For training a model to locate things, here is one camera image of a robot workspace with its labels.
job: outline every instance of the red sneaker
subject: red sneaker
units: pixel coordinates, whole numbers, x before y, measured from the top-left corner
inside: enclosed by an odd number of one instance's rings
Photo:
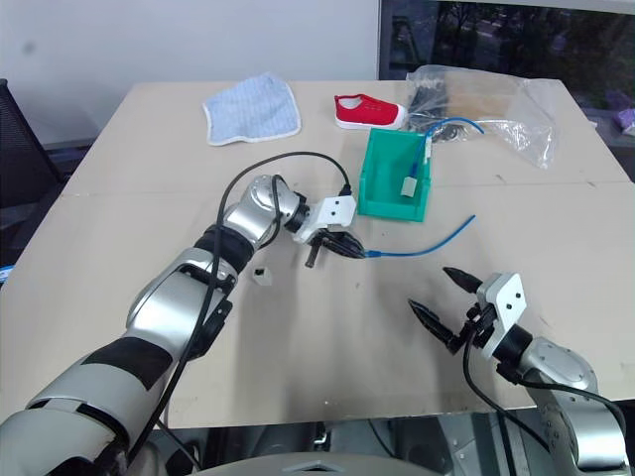
[[[335,96],[335,122],[343,129],[399,129],[406,108],[366,94]]]

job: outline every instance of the window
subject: window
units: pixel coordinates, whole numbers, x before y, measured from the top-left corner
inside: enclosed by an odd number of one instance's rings
[[[635,162],[635,138],[621,134],[613,117],[635,107],[634,16],[384,0],[379,78],[404,79],[429,63],[560,79],[618,160]]]

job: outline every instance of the green plastic bin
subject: green plastic bin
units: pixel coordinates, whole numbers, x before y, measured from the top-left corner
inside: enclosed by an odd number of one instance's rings
[[[371,129],[359,177],[360,215],[424,221],[431,176],[430,160],[423,164],[425,146],[419,150],[423,140],[415,132]],[[419,161],[415,195],[403,196],[401,187],[414,160]]]

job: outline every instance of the table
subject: table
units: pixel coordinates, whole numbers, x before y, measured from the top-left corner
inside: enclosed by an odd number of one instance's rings
[[[335,126],[334,94],[404,100],[404,83],[396,81],[292,82],[300,134],[213,148],[200,103],[229,85],[140,84],[124,99],[0,294],[0,420],[123,332],[135,294],[214,220],[224,186],[245,166],[315,150],[338,158],[357,188],[368,133]],[[354,261],[320,252],[309,270],[309,248],[285,233],[257,253],[231,295],[234,309],[219,338],[187,366],[170,425],[484,410],[463,382],[460,358],[406,302],[426,303],[458,330],[474,299],[444,275],[446,265],[481,278],[519,272],[529,305],[522,325],[583,355],[606,397],[633,398],[635,188],[566,89],[557,90],[562,136],[547,171],[492,136],[440,144],[424,224],[356,218],[354,231],[368,248],[413,250],[477,215],[435,254]],[[318,159],[288,159],[263,172],[282,174],[310,200],[341,185]],[[271,288],[249,279],[263,265],[273,273]],[[531,404],[491,363],[473,360],[486,393],[508,408]]]

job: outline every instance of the blue cloth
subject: blue cloth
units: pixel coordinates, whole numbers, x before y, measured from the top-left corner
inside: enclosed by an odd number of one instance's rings
[[[202,104],[207,143],[260,142],[293,136],[301,121],[289,85],[266,72],[220,91]]]

